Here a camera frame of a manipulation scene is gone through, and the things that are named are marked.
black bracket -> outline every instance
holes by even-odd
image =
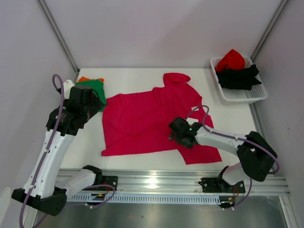
[[[240,181],[235,185],[229,185],[227,188],[220,187],[219,179],[217,177],[204,177],[199,181],[204,193],[234,193],[233,188],[236,187],[239,193],[245,193],[244,182]]]

green cloth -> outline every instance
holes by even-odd
[[[98,93],[99,99],[104,103],[104,107],[99,110],[100,112],[102,112],[106,107],[104,83],[99,80],[90,80],[85,82],[76,82],[76,84],[90,86]]]

white table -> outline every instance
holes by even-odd
[[[104,78],[105,97],[151,91],[163,87],[163,74],[179,72],[188,75],[188,82],[203,97],[203,104],[210,107],[214,127],[232,133],[255,131],[249,105],[222,105],[218,89],[210,69],[166,69],[166,68],[82,68],[82,76]],[[233,165],[238,158],[225,151],[219,151],[222,162],[186,165],[177,150],[137,155],[102,157],[105,139],[102,127],[102,113],[95,115],[83,130],[79,130],[68,149],[61,168],[82,168],[90,164],[101,169],[121,170],[177,170],[177,171],[220,171],[226,165]]]

metal pole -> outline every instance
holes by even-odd
[[[264,44],[266,43],[267,39],[269,38],[270,34],[272,33],[274,27],[276,26],[278,20],[280,19],[280,17],[282,16],[284,10],[287,7],[287,4],[289,3],[289,0],[282,0],[279,7],[277,8],[274,16],[272,17],[269,25],[267,26],[262,38],[260,39],[255,51],[253,52],[252,56],[251,56],[251,60],[254,62],[257,58],[257,56],[259,55],[262,47],[264,46]]]
[[[63,52],[65,53],[68,61],[70,62],[71,67],[75,71],[76,75],[78,75],[79,69],[77,67],[77,64],[76,64],[70,50],[68,49],[65,40],[63,39],[63,36],[62,36],[62,34],[61,34],[53,16],[52,16],[52,14],[51,14],[48,6],[47,6],[47,3],[45,2],[45,0],[37,0],[37,3],[40,6],[40,8],[42,10],[42,13],[44,14],[44,16],[45,16],[48,24],[50,25],[52,31],[54,32],[54,35],[55,35],[57,41],[59,42]]]

cable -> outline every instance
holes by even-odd
[[[60,122],[60,116],[62,114],[62,110],[63,110],[63,101],[65,99],[64,97],[64,90],[63,90],[63,81],[61,79],[61,77],[57,74],[54,74],[53,77],[52,77],[52,82],[53,82],[53,85],[55,87],[56,90],[58,90],[57,86],[56,86],[56,83],[55,83],[55,78],[57,78],[59,80],[59,83],[60,83],[60,87],[62,88],[62,91],[60,93],[60,105],[59,105],[59,111],[58,111],[58,118],[56,119],[56,123],[55,123],[55,126],[54,126],[54,129],[53,129],[53,132],[51,134],[51,137],[49,138],[49,141],[48,141],[48,144],[46,146],[46,151],[43,153],[41,159],[40,159],[40,162],[37,166],[37,169],[35,171],[35,174],[34,174],[34,177],[33,177],[33,180],[31,182],[31,186],[28,190],[28,193],[26,194],[25,196],[25,199],[23,201],[23,204],[22,204],[22,207],[21,207],[21,211],[20,211],[20,216],[19,216],[19,226],[20,228],[24,228],[23,226],[23,215],[24,215],[24,210],[25,210],[25,206],[27,204],[27,201],[33,191],[33,187],[35,186],[35,183],[36,183],[36,180],[37,180],[37,177],[38,177],[38,174],[39,174],[39,171],[42,167],[42,164],[43,164],[43,161],[45,160],[47,154],[48,154],[48,151],[49,151],[49,148],[52,144],[52,141],[54,139],[54,136],[55,136],[55,133],[56,133],[56,130],[58,128],[58,125],[59,125],[59,122]],[[36,228],[38,227],[42,222],[43,220],[46,218],[47,215],[45,215],[35,226],[33,226],[33,228]]]
[[[230,138],[230,139],[235,139],[234,136],[231,136],[231,135],[227,135],[227,134],[223,134],[223,133],[219,133],[219,132],[216,132],[216,131],[212,131],[206,127],[205,125],[205,120],[206,120],[206,117],[208,116],[208,113],[209,113],[209,107],[206,106],[206,105],[200,105],[200,106],[197,106],[195,109],[193,109],[188,115],[186,118],[188,118],[196,109],[200,108],[200,107],[205,107],[207,108],[207,112],[205,113],[204,117],[203,117],[203,120],[202,120],[202,126],[203,128],[212,133],[212,134],[216,134],[216,135],[219,135],[219,136],[223,136],[223,137],[226,137],[226,138]],[[243,138],[237,138],[237,140],[240,140],[240,141],[243,141],[243,142],[246,142],[246,143],[249,143],[257,148],[259,148],[260,150],[262,150],[263,152],[265,152],[266,154],[268,154],[273,160],[274,162],[276,163],[276,166],[277,166],[277,169],[273,172],[270,172],[270,174],[274,174],[274,173],[277,173],[279,170],[280,170],[280,163],[278,161],[278,159],[271,153],[269,152],[268,150],[266,150],[264,147],[260,146],[259,144],[256,144],[255,142],[252,142],[248,139],[243,139]]]
[[[204,115],[204,117],[203,117],[203,120],[202,120],[202,126],[203,126],[203,128],[204,128],[206,131],[208,131],[208,132],[210,132],[210,133],[212,133],[212,134],[216,134],[216,135],[219,135],[219,136],[223,136],[223,137],[229,138],[229,139],[235,139],[235,137],[234,137],[234,136],[231,136],[231,135],[219,133],[219,132],[216,132],[216,131],[212,131],[212,132],[211,132],[211,130],[205,126],[205,120],[206,120],[206,117],[208,116],[208,113],[209,113],[209,107],[206,106],[206,105],[197,106],[195,109],[193,109],[191,112],[189,112],[189,114],[187,115],[186,119],[187,119],[195,110],[197,110],[197,109],[200,108],[200,107],[205,107],[205,108],[207,108],[207,112],[205,113],[205,115]],[[243,139],[243,138],[237,138],[237,139],[240,140],[240,141],[249,143],[249,144],[251,144],[251,145],[253,145],[253,146],[259,148],[260,150],[264,151],[266,154],[268,154],[268,155],[274,160],[274,162],[276,163],[277,168],[276,168],[275,171],[270,172],[269,174],[275,174],[275,173],[277,173],[277,172],[280,170],[280,163],[279,163],[278,159],[277,159],[271,152],[269,152],[269,151],[266,150],[264,147],[262,147],[262,146],[256,144],[255,142],[252,142],[252,141],[250,141],[250,140],[248,140],[248,139]],[[250,185],[249,185],[249,189],[248,189],[248,192],[247,192],[246,196],[245,196],[238,204],[234,205],[233,207],[236,207],[236,206],[242,204],[242,203],[245,201],[245,199],[247,199],[247,197],[249,196],[249,194],[250,194],[250,192],[251,192],[251,189],[252,189],[252,179],[250,178],[249,181],[250,181]]]
[[[83,205],[88,206],[88,207],[90,207],[91,209],[92,209],[92,208],[98,208],[98,207],[104,205],[106,202],[110,201],[110,200],[113,198],[113,196],[115,195],[115,192],[116,192],[116,191],[115,191],[115,188],[114,188],[112,185],[109,185],[109,184],[97,184],[97,185],[92,185],[92,186],[86,187],[84,190],[93,189],[93,188],[99,188],[99,187],[111,188],[111,189],[113,190],[112,195],[111,195],[108,199],[106,199],[105,201],[103,201],[103,202],[101,202],[101,203],[98,203],[98,204],[96,204],[96,205],[89,205],[89,204],[87,204],[87,203],[85,203],[85,204],[83,204],[83,203],[76,203],[76,204],[72,204],[72,205],[67,206],[67,208],[69,208],[69,207],[74,207],[74,206],[80,206],[80,205],[81,205],[81,206],[83,206]]]
[[[48,154],[48,152],[49,152],[49,148],[51,147],[51,144],[52,144],[53,139],[54,139],[54,137],[55,137],[55,134],[56,134],[56,131],[57,131],[59,122],[60,122],[60,117],[61,117],[61,114],[62,114],[62,110],[63,110],[63,101],[64,101],[64,99],[65,99],[65,98],[64,98],[64,90],[63,90],[63,88],[64,88],[64,86],[63,86],[63,81],[62,81],[62,78],[61,78],[59,75],[57,75],[57,74],[54,74],[54,75],[53,75],[53,77],[52,77],[52,83],[53,83],[53,85],[54,85],[54,87],[55,87],[55,89],[56,89],[57,91],[58,91],[60,88],[58,88],[57,85],[56,85],[56,83],[55,83],[55,79],[56,79],[56,78],[59,80],[60,88],[62,88],[62,91],[60,91],[60,105],[59,105],[58,117],[57,117],[57,119],[56,119],[56,122],[55,122],[55,126],[54,126],[54,129],[53,129],[53,132],[52,132],[52,134],[51,134],[51,136],[50,136],[50,138],[49,138],[49,140],[48,140],[48,143],[47,143],[47,146],[46,146],[46,151],[43,153],[43,155],[42,155],[42,157],[41,157],[41,159],[40,159],[40,161],[39,161],[39,164],[38,164],[37,169],[36,169],[36,171],[35,171],[35,174],[34,174],[34,177],[33,177],[32,182],[31,182],[30,188],[29,188],[28,193],[26,194],[25,199],[24,199],[24,201],[23,201],[23,204],[22,204],[22,207],[21,207],[21,211],[20,211],[20,216],[19,216],[19,226],[20,226],[20,228],[24,228],[24,226],[23,226],[23,215],[24,215],[24,211],[25,211],[25,206],[26,206],[26,203],[27,203],[27,201],[28,201],[28,199],[29,199],[29,197],[30,197],[32,191],[33,191],[33,187],[35,186],[37,177],[38,177],[38,175],[39,175],[39,171],[40,171],[40,169],[41,169],[41,167],[42,167],[42,164],[43,164],[43,162],[44,162],[44,160],[45,160],[45,158],[46,158],[46,156],[47,156],[47,154]],[[114,188],[113,186],[111,186],[111,185],[108,185],[108,184],[100,184],[100,185],[89,186],[89,187],[85,188],[85,190],[86,190],[86,189],[91,189],[91,188],[97,188],[97,187],[107,187],[107,189],[111,188],[111,189],[113,190],[113,193],[112,193],[112,195],[111,195],[107,200],[105,200],[105,201],[103,201],[102,203],[99,203],[99,204],[97,204],[97,205],[91,205],[90,208],[97,208],[97,207],[100,207],[100,206],[104,205],[106,202],[108,202],[109,200],[111,200],[112,197],[113,197],[114,194],[115,194],[115,188]],[[41,223],[45,220],[45,218],[46,218],[47,216],[48,216],[48,215],[45,214],[45,215],[42,217],[42,219],[41,219],[36,225],[33,226],[33,228],[37,228],[38,226],[40,226]]]
[[[248,192],[247,192],[246,196],[239,203],[237,203],[236,205],[234,205],[233,206],[234,208],[237,207],[237,206],[239,206],[240,204],[242,204],[247,199],[247,197],[249,196],[249,194],[251,192],[251,189],[252,189],[252,179],[250,178],[249,180],[250,180],[250,185],[249,185],[249,189],[248,189]]]

